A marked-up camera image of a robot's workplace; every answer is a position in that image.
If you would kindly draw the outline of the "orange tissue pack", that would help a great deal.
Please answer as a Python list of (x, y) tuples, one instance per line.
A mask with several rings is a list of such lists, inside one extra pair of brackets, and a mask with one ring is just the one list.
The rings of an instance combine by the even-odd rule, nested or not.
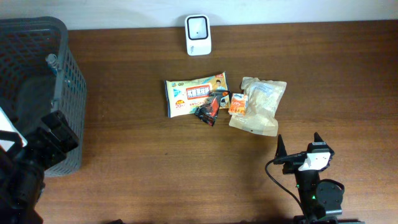
[(233, 93), (228, 110), (230, 115), (244, 116), (248, 106), (248, 96), (242, 93)]

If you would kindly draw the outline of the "black red snack packet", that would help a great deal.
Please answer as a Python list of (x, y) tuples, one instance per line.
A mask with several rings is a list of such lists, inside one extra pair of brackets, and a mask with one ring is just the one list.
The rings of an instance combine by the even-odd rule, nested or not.
[(220, 108), (221, 99), (230, 96), (231, 92), (228, 90), (215, 90), (210, 93), (211, 100), (209, 103), (199, 106), (195, 111), (195, 116), (204, 123), (214, 126), (218, 111)]

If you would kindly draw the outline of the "teal mouthwash bottle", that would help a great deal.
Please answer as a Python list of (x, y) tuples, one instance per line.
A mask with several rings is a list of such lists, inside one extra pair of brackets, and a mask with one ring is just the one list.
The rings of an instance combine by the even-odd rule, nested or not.
[(47, 65), (55, 76), (58, 75), (58, 58), (55, 54), (48, 54), (45, 58)]

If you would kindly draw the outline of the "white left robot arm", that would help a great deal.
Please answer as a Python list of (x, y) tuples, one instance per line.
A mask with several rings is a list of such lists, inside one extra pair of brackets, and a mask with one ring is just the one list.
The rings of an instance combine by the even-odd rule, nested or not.
[(35, 206), (45, 189), (44, 172), (79, 145), (64, 114), (54, 111), (23, 136), (1, 111), (1, 223), (42, 223)]

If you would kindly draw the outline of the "beige grain bag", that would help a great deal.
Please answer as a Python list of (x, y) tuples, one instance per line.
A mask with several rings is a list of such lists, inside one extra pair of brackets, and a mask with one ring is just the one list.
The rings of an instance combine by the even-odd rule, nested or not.
[(245, 115), (232, 115), (229, 125), (253, 134), (277, 136), (279, 124), (275, 113), (286, 87), (283, 81), (244, 77), (241, 89), (248, 97)]

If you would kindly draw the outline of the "yellow wet wipes pack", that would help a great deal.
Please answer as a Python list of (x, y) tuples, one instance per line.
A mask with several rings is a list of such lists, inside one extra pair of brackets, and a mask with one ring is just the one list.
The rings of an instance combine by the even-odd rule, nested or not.
[(164, 81), (168, 116), (193, 114), (211, 102), (214, 91), (228, 91), (226, 72), (194, 80)]

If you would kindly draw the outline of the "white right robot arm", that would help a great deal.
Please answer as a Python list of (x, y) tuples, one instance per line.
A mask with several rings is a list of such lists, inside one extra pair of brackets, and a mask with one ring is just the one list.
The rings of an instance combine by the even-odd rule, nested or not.
[(320, 172), (330, 166), (334, 155), (334, 150), (318, 133), (314, 134), (314, 140), (306, 151), (288, 155), (282, 136), (278, 135), (271, 163), (282, 165), (284, 175), (295, 176), (298, 196), (293, 198), (303, 214), (295, 216), (294, 223), (360, 223), (359, 220), (338, 219), (343, 213), (341, 204), (345, 187), (335, 180), (320, 178)]

